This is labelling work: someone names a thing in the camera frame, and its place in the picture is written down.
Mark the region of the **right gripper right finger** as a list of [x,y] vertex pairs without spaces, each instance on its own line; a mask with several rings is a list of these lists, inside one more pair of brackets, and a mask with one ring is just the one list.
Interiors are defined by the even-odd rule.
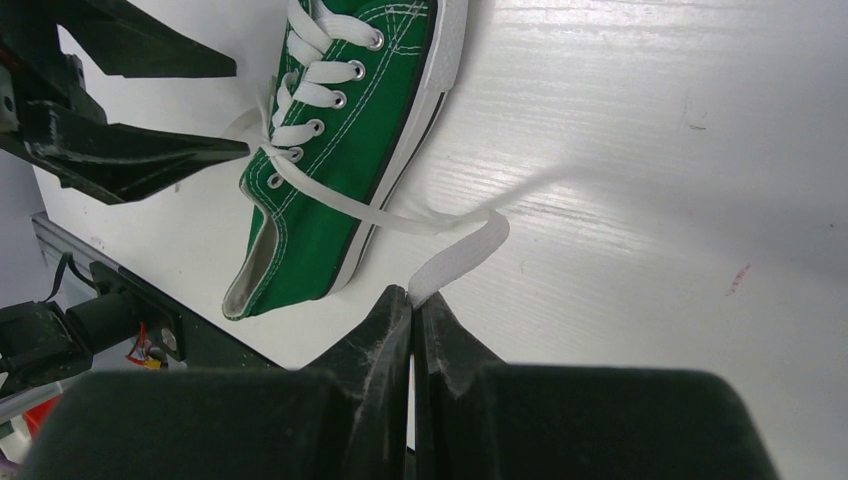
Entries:
[[741,398],[707,372],[509,364],[440,295],[413,313],[421,479],[774,479]]

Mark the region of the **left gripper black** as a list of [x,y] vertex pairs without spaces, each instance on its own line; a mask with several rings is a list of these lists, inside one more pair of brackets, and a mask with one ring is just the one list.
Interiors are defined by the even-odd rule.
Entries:
[[231,57],[124,0],[1,3],[1,148],[106,205],[140,201],[220,163],[246,143],[108,124],[87,93],[62,26],[106,75],[226,78]]

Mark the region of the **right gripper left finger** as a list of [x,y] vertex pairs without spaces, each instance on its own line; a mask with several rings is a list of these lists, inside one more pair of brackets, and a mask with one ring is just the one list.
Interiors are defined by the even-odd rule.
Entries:
[[399,479],[411,307],[389,286],[305,367],[112,371],[78,381],[22,479]]

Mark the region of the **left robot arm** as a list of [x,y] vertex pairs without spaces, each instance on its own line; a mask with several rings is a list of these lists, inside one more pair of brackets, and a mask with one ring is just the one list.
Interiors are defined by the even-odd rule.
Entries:
[[[1,146],[106,205],[145,199],[248,146],[216,137],[112,124],[88,94],[68,31],[108,75],[222,78],[235,61],[127,1],[5,1],[1,5]],[[63,310],[53,298],[1,311],[1,393],[88,370],[94,356],[170,315],[126,290],[99,290]]]

